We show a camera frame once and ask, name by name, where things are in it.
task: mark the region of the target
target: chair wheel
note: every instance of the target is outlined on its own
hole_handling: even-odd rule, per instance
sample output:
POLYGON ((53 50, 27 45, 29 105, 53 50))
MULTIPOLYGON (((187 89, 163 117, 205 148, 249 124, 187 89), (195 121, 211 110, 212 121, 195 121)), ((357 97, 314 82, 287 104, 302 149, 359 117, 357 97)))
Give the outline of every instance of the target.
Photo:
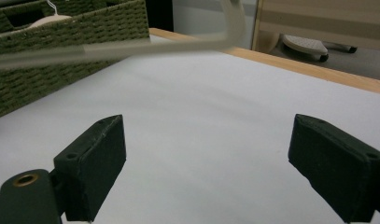
POLYGON ((329 59, 329 55, 328 54, 320 56, 320 62, 321 63, 326 62, 328 59, 329 59))
POLYGON ((358 48, 356 48, 356 47, 350 47, 350 49, 349 49, 349 53, 354 53, 354 52, 356 52, 356 50, 358 50, 358 48))

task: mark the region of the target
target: gray floor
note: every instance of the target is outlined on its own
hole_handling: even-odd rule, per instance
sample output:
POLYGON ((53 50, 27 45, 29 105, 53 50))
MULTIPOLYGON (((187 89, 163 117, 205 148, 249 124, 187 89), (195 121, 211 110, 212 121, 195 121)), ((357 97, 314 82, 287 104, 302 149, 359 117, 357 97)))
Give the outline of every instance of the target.
POLYGON ((358 48, 355 53, 351 54, 347 52, 349 50, 348 46, 332 43, 324 43, 324 45, 329 50, 329 59, 324 63, 318 61, 320 56, 304 54, 294 49, 284 48, 281 41, 279 41, 270 54, 380 80, 379 50, 358 48))

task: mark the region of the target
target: green basket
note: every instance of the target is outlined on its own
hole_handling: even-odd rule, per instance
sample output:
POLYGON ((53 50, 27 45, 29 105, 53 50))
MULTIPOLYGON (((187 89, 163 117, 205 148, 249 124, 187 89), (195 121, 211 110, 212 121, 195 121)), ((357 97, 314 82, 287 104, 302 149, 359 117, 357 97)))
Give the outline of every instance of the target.
MULTIPOLYGON (((144 0, 52 2, 60 15, 72 18, 26 29, 34 21, 54 14, 46 0, 0 8, 0 54, 149 38, 144 0)), ((115 62, 1 70, 0 117, 115 62)))

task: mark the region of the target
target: green woven basket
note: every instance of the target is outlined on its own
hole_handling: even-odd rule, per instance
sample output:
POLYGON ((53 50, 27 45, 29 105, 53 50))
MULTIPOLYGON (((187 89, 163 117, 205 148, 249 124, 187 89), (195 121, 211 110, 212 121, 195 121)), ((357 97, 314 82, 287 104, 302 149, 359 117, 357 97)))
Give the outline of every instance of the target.
MULTIPOLYGON (((72 18, 26 29, 34 21, 54 14, 46 0, 0 8, 0 54, 149 38, 144 0, 52 2, 60 15, 72 18)), ((70 63, 0 71, 0 117, 115 62, 70 63)))

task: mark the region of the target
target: woven basket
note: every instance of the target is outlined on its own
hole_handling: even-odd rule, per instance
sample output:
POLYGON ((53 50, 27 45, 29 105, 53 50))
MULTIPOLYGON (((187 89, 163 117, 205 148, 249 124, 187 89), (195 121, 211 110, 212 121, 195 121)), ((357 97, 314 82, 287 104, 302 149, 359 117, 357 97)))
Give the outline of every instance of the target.
MULTIPOLYGON (((47 1, 0 8, 0 54, 149 38, 144 0, 52 0, 72 18, 27 28, 54 14, 47 1)), ((0 71, 0 117, 115 63, 59 64, 0 71)))

